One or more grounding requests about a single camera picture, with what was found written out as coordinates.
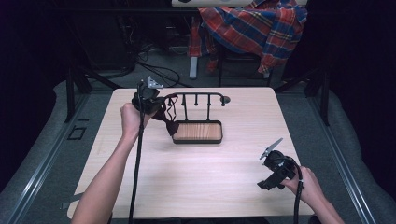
plaid shirt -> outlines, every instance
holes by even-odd
[[[253,0],[244,8],[202,7],[200,19],[192,21],[188,55],[210,54],[209,71],[217,67],[217,43],[236,53],[262,58],[258,69],[284,63],[300,41],[307,11],[295,0]]]

hand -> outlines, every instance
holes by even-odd
[[[307,203],[312,210],[314,210],[322,224],[344,223],[335,208],[324,196],[314,172],[303,166],[301,166],[300,169],[304,180],[301,200]],[[283,180],[281,184],[285,185],[294,194],[296,194],[298,182],[299,176],[296,175],[292,180]]]
[[[138,133],[140,126],[140,112],[131,103],[126,103],[120,109],[122,119],[122,136],[134,136]],[[145,115],[144,125],[149,122],[151,116]]]
[[[301,200],[303,200],[309,206],[315,207],[318,202],[323,202],[323,200],[326,200],[325,196],[320,187],[318,179],[315,177],[314,172],[312,172],[311,169],[304,166],[301,166],[300,169],[304,179],[304,183],[303,183],[304,188],[301,193]],[[298,175],[296,175],[292,180],[289,179],[283,180],[281,184],[285,185],[294,194],[296,194],[298,182],[299,182],[299,178]]]

wire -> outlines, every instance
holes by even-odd
[[[301,173],[300,166],[297,164],[297,162],[290,158],[290,160],[293,162],[294,166],[297,169],[297,174],[298,174],[298,186],[297,186],[297,192],[296,192],[296,199],[294,201],[294,224],[298,224],[298,214],[299,214],[299,207],[300,207],[300,199],[301,199],[301,192],[303,191],[303,174]]]
[[[129,210],[129,224],[134,223],[134,202],[136,200],[136,189],[137,189],[137,180],[139,176],[139,167],[140,167],[140,157],[142,154],[142,140],[143,140],[143,132],[145,130],[144,120],[145,120],[145,108],[143,107],[142,102],[142,85],[143,82],[139,82],[137,84],[137,98],[139,101],[139,112],[140,112],[140,125],[139,125],[139,136],[137,140],[137,151],[136,151],[136,161],[134,164],[134,186],[132,191],[132,199],[131,199],[131,207]]]
[[[300,169],[300,165],[297,164],[297,162],[292,158],[286,156],[285,158],[278,158],[278,159],[273,159],[273,161],[291,161],[294,165],[294,167],[297,169],[297,175],[299,176],[299,182],[297,185],[297,191],[296,191],[296,197],[294,200],[294,215],[293,215],[293,223],[298,224],[298,214],[299,214],[299,207],[300,207],[300,199],[301,199],[301,193],[303,191],[303,174]]]
[[[150,72],[154,73],[155,75],[159,76],[163,80],[163,82],[165,82],[168,85],[169,88],[175,87],[176,85],[181,85],[181,86],[184,86],[184,87],[192,88],[191,85],[184,84],[184,83],[180,82],[180,75],[178,74],[178,72],[176,72],[176,71],[174,71],[174,70],[172,70],[170,68],[150,65],[150,64],[142,63],[142,62],[137,62],[137,64],[139,64],[140,66],[146,68],[147,70],[149,70]],[[163,69],[163,70],[167,70],[167,71],[172,72],[173,74],[176,75],[177,79],[169,77],[165,73],[161,72],[159,69]],[[167,80],[174,82],[174,84],[169,84],[167,82]]]

cable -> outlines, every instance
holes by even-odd
[[[176,72],[170,68],[150,65],[150,64],[142,63],[142,62],[137,62],[137,64],[146,68],[147,70],[154,73],[155,75],[159,76],[168,85],[169,88],[175,87],[176,85],[181,85],[184,87],[192,88],[191,85],[184,84],[184,83],[180,82],[180,75],[178,74],[178,72]],[[163,70],[167,70],[167,71],[174,73],[177,76],[177,79],[173,79],[173,78],[169,77],[168,75],[164,74],[163,72],[159,71],[158,69],[163,69]],[[166,81],[166,79],[170,80],[172,82],[175,82],[175,83],[173,85],[171,85]]]
[[[143,82],[139,82],[137,84],[137,97],[139,99],[139,112],[140,112],[140,125],[139,125],[139,135],[137,140],[137,151],[136,151],[136,161],[134,164],[134,186],[132,191],[132,199],[131,199],[131,207],[129,210],[129,224],[134,223],[134,201],[136,200],[136,189],[137,189],[137,179],[139,176],[139,167],[140,167],[140,157],[142,153],[142,140],[143,140],[143,132],[145,130],[144,120],[145,120],[145,108],[142,103],[142,94],[141,87]]]

light wood tabletop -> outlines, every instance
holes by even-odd
[[[173,92],[218,92],[231,102],[221,106],[212,96],[210,119],[219,120],[220,144],[174,144],[162,121],[152,119],[145,129],[134,207],[135,218],[162,217],[267,217],[292,216],[295,196],[288,189],[260,189],[257,183],[273,172],[259,158],[276,140],[276,150],[298,157],[270,88],[180,88],[160,90],[160,96]],[[134,89],[115,90],[109,101],[91,154],[79,180],[76,194],[84,192],[106,162],[121,136],[120,108],[131,102]],[[205,120],[207,96],[186,96],[189,119]],[[181,98],[177,118],[184,120]],[[136,146],[127,161],[113,217],[127,218],[134,182]],[[78,202],[71,203],[73,216]],[[303,202],[300,215],[313,211]]]
[[[305,6],[308,0],[296,0],[300,6]],[[190,0],[184,3],[172,0],[173,7],[244,7],[249,5],[252,0]]]

